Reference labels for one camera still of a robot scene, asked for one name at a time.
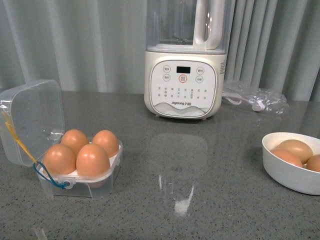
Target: hinged lid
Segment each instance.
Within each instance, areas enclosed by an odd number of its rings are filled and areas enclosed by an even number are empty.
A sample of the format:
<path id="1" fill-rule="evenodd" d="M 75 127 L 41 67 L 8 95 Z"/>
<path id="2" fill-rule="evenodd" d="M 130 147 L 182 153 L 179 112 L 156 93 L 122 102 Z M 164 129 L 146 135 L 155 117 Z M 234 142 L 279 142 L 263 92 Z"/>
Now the hinged lid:
<path id="1" fill-rule="evenodd" d="M 17 144 L 6 122 L 36 160 L 64 134 L 61 90 L 54 80 L 37 80 L 0 93 L 0 136 L 8 160 L 31 166 L 33 161 Z"/>

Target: digital display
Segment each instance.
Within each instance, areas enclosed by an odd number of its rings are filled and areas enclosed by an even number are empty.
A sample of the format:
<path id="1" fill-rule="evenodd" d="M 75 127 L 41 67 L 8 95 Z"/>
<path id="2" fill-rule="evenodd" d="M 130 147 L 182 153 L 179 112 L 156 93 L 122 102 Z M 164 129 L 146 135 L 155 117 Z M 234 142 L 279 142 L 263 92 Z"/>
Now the digital display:
<path id="1" fill-rule="evenodd" d="M 191 71 L 191 67 L 189 66 L 177 66 L 176 67 L 176 72 L 178 74 L 189 74 Z"/>

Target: ceramic bowl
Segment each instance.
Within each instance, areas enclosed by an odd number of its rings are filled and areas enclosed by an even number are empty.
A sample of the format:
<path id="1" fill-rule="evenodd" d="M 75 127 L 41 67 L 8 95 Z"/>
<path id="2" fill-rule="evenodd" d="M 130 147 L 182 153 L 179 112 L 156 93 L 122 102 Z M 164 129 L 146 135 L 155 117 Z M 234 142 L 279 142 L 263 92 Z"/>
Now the ceramic bowl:
<path id="1" fill-rule="evenodd" d="M 274 149 L 284 140 L 300 140 L 310 146 L 313 154 L 320 154 L 320 139 L 291 132 L 274 132 L 262 139 L 263 166 L 266 172 L 278 183 L 294 191 L 320 195 L 320 172 L 292 165 L 273 155 Z"/>

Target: gray countertop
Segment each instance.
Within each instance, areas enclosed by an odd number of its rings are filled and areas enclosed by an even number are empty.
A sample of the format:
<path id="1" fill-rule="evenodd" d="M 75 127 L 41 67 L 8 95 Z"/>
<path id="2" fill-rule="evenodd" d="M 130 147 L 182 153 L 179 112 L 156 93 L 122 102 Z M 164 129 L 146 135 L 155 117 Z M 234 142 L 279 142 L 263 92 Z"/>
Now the gray countertop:
<path id="1" fill-rule="evenodd" d="M 142 94 L 62 92 L 65 130 L 111 130 L 123 165 L 109 195 L 44 195 L 31 167 L 0 145 L 0 239 L 316 239 L 320 196 L 290 190 L 265 171 L 262 138 L 319 138 L 320 103 L 286 115 L 222 104 L 207 120 L 155 117 Z"/>

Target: blue string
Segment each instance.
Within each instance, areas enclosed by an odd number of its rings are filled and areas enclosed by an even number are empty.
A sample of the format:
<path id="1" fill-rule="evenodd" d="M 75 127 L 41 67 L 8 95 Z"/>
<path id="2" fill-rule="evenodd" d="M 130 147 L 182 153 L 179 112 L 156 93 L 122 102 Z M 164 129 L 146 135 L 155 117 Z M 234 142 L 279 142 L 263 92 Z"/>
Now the blue string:
<path id="1" fill-rule="evenodd" d="M 66 183 L 56 183 L 56 181 L 52 178 L 52 176 L 50 175 L 50 173 L 48 172 L 46 166 L 42 163 L 42 162 L 38 162 L 38 164 L 40 164 L 43 169 L 46 171 L 46 173 L 48 174 L 49 178 L 45 177 L 42 173 L 40 173 L 36 167 L 36 164 L 33 164 L 33 169 L 36 171 L 37 174 L 39 174 L 41 177 L 43 177 L 45 180 L 47 180 L 49 183 L 52 183 L 53 185 L 55 185 L 58 188 L 62 188 L 65 189 L 67 184 Z"/>

